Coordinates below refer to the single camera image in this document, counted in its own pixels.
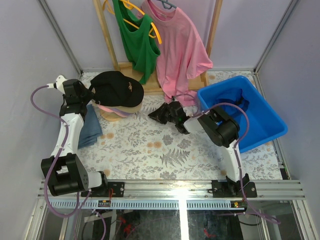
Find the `pink cap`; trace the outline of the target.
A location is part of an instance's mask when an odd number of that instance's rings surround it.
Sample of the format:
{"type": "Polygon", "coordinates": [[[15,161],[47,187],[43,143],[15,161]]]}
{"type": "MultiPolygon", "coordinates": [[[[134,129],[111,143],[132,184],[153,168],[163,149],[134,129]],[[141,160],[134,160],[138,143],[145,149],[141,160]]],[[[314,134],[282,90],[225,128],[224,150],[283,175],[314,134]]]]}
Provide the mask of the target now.
{"type": "Polygon", "coordinates": [[[107,106],[103,106],[103,105],[97,104],[97,103],[95,103],[95,101],[93,101],[93,100],[92,100],[91,102],[92,102],[92,104],[93,104],[94,106],[98,107],[100,110],[102,110],[102,111],[104,111],[104,112],[114,113],[114,112],[112,112],[112,111],[110,110],[110,108],[107,107],[107,106]]]}

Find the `black sport cap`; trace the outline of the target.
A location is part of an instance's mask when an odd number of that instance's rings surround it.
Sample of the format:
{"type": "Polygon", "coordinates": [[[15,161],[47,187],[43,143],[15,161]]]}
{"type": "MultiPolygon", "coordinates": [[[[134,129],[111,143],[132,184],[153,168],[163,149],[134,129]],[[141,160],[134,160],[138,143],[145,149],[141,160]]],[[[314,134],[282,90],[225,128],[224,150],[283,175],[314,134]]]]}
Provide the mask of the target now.
{"type": "Polygon", "coordinates": [[[90,81],[90,91],[96,104],[106,107],[138,106],[144,98],[144,88],[135,79],[120,71],[105,71],[90,81]]]}

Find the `purple cap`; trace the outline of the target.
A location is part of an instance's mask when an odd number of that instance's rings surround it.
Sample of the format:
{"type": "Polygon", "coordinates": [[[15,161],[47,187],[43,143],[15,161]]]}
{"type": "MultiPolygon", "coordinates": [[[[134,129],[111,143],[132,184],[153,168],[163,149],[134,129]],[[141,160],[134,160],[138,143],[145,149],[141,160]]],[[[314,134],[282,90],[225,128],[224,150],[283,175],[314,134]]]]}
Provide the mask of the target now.
{"type": "Polygon", "coordinates": [[[120,116],[120,117],[122,117],[122,118],[127,118],[127,117],[129,117],[129,116],[132,115],[132,113],[125,112],[125,111],[122,111],[122,110],[118,110],[118,109],[116,109],[116,108],[110,108],[110,110],[111,110],[113,113],[117,114],[118,116],[120,116]]]}

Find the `beige sport cap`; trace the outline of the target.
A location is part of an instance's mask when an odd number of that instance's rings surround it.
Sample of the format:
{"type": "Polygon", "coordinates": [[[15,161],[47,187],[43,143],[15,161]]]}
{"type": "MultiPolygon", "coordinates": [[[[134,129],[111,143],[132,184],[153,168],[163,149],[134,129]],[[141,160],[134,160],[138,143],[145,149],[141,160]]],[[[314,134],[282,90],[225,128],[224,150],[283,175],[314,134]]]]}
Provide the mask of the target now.
{"type": "Polygon", "coordinates": [[[117,106],[116,109],[118,109],[122,112],[125,112],[125,113],[135,114],[141,110],[142,105],[143,105],[143,103],[141,102],[140,104],[138,104],[137,106],[134,106],[134,107],[117,106]]]}

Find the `blue cap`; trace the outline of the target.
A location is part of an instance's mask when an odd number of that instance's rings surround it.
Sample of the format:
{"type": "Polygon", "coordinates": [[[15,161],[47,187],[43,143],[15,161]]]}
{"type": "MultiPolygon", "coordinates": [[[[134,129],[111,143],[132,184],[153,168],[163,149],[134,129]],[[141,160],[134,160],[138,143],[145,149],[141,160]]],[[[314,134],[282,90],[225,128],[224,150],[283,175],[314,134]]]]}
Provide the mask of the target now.
{"type": "Polygon", "coordinates": [[[214,104],[229,103],[240,107],[244,112],[247,111],[250,102],[244,98],[241,88],[231,88],[221,92],[216,98],[214,104]]]}

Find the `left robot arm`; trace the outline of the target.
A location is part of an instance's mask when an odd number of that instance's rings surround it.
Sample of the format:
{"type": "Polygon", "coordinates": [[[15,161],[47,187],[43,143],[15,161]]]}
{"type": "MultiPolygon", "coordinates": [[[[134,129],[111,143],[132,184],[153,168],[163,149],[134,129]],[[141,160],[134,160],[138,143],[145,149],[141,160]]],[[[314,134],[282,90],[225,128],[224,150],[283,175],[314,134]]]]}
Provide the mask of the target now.
{"type": "Polygon", "coordinates": [[[48,87],[59,90],[63,97],[56,146],[51,156],[41,161],[43,175],[49,177],[47,187],[51,195],[81,192],[83,196],[91,190],[93,197],[105,197],[110,190],[106,175],[102,171],[87,172],[77,155],[92,93],[79,80],[66,79],[62,75],[48,87]]]}

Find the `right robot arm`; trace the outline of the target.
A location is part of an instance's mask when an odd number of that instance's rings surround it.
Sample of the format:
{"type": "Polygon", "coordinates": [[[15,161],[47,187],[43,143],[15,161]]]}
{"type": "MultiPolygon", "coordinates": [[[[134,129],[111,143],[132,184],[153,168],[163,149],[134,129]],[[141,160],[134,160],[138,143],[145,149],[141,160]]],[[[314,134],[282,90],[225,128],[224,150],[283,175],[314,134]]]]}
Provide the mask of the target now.
{"type": "Polygon", "coordinates": [[[222,106],[233,107],[249,118],[239,106],[222,102],[194,116],[187,116],[178,101],[163,103],[148,117],[160,124],[173,123],[181,134],[188,135],[204,130],[210,140],[221,153],[226,166],[226,190],[233,197],[245,196],[246,185],[250,182],[249,175],[244,172],[240,156],[239,143],[244,138],[239,136],[240,126],[234,118],[222,109],[222,106]]]}

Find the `wooden clothes rack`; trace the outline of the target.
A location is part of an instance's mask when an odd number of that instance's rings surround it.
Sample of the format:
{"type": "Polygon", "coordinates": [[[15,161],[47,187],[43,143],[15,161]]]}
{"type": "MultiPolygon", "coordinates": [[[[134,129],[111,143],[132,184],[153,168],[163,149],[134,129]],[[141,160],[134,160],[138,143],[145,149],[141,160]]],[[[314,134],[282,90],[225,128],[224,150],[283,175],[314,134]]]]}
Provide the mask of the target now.
{"type": "MultiPolygon", "coordinates": [[[[223,2],[221,0],[217,0],[214,4],[214,10],[212,14],[212,19],[211,19],[211,24],[210,24],[210,29],[209,29],[209,34],[208,34],[208,39],[206,44],[206,53],[208,57],[211,56],[222,4],[223,2]]],[[[93,5],[96,11],[97,18],[100,23],[103,38],[111,58],[113,68],[116,71],[120,71],[122,74],[124,74],[127,77],[130,77],[135,80],[140,80],[140,78],[142,77],[142,73],[133,70],[132,63],[118,62],[116,53],[114,50],[114,46],[112,43],[112,39],[110,36],[110,32],[108,29],[107,21],[104,15],[103,5],[101,4],[100,0],[94,0],[93,5]]],[[[201,75],[197,76],[196,78],[190,79],[188,81],[188,88],[192,91],[197,91],[208,85],[209,85],[209,76],[207,72],[204,72],[201,75]]],[[[162,95],[163,94],[163,90],[158,82],[158,77],[156,72],[150,75],[150,78],[147,80],[146,84],[143,85],[143,88],[146,95],[162,95]]]]}

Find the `folded blue cloth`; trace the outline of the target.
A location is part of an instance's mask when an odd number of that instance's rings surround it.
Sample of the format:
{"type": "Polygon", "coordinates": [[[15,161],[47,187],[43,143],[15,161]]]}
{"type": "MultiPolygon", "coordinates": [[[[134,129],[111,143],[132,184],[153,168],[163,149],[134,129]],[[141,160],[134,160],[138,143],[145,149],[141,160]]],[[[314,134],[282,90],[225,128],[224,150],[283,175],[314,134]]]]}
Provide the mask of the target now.
{"type": "Polygon", "coordinates": [[[80,131],[78,149],[94,145],[103,135],[101,124],[92,104],[88,104],[84,125],[80,131]]]}

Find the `wooden hat stand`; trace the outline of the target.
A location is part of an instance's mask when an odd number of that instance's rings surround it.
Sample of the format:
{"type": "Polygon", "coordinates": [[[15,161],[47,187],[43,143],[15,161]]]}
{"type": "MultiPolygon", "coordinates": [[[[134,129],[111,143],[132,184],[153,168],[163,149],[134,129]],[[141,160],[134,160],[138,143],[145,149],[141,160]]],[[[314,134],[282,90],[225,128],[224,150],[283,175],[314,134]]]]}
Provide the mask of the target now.
{"type": "Polygon", "coordinates": [[[124,119],[124,117],[119,116],[114,112],[106,112],[106,111],[100,110],[99,113],[101,117],[108,122],[118,122],[124,119]]]}

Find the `green tank top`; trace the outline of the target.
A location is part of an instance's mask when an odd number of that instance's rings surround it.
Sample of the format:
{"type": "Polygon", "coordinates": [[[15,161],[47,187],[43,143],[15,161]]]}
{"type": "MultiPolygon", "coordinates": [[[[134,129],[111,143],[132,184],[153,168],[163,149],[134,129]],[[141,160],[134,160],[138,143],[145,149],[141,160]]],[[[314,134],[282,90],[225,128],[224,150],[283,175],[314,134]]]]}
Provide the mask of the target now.
{"type": "Polygon", "coordinates": [[[112,3],[126,57],[133,70],[142,73],[139,82],[144,85],[155,71],[161,54],[150,33],[153,20],[147,14],[136,17],[121,0],[112,3]]]}

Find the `pink t-shirt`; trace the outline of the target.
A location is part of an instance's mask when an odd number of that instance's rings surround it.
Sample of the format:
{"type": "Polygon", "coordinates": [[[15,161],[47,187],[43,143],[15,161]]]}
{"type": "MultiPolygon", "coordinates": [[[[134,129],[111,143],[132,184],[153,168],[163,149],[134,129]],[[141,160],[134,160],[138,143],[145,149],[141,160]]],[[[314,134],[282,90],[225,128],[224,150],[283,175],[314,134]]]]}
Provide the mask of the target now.
{"type": "Polygon", "coordinates": [[[140,8],[151,17],[162,40],[156,74],[165,102],[175,97],[184,107],[194,106],[197,94],[189,90],[189,81],[213,67],[196,26],[179,7],[168,12],[145,0],[140,8]]]}

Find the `blue plastic bin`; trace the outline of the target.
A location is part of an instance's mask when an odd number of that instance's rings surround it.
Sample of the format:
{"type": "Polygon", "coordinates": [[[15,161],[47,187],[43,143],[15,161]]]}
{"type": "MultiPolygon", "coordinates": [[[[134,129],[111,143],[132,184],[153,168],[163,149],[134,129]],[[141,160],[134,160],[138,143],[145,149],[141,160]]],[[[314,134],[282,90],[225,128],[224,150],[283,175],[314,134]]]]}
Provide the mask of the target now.
{"type": "Polygon", "coordinates": [[[243,97],[249,101],[249,107],[245,111],[249,119],[249,130],[244,139],[239,143],[239,151],[241,153],[250,151],[287,133],[288,127],[285,122],[273,110],[249,79],[242,75],[198,90],[197,97],[201,104],[201,109],[205,111],[216,105],[216,97],[221,92],[232,88],[242,89],[243,97]]]}

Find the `grey clothes hanger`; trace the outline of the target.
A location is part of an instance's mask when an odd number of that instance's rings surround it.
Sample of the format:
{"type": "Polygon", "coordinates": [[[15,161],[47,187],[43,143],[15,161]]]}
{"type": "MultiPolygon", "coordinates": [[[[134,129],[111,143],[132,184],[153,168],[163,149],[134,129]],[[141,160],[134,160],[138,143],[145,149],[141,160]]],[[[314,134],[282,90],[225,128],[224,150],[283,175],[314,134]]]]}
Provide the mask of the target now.
{"type": "Polygon", "coordinates": [[[171,10],[172,8],[176,9],[177,7],[170,3],[169,0],[159,0],[163,6],[164,9],[166,10],[171,10]]]}

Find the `aluminium mounting rail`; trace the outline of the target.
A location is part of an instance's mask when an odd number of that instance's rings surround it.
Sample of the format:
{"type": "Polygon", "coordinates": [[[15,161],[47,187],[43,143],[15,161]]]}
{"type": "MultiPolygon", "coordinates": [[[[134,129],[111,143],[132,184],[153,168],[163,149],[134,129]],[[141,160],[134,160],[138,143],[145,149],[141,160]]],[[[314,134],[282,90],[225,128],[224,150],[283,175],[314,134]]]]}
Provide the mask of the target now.
{"type": "Polygon", "coordinates": [[[177,210],[183,204],[189,210],[230,211],[243,210],[247,202],[305,199],[298,180],[254,180],[236,194],[222,180],[112,180],[108,185],[112,196],[68,193],[48,199],[56,209],[177,210]]]}

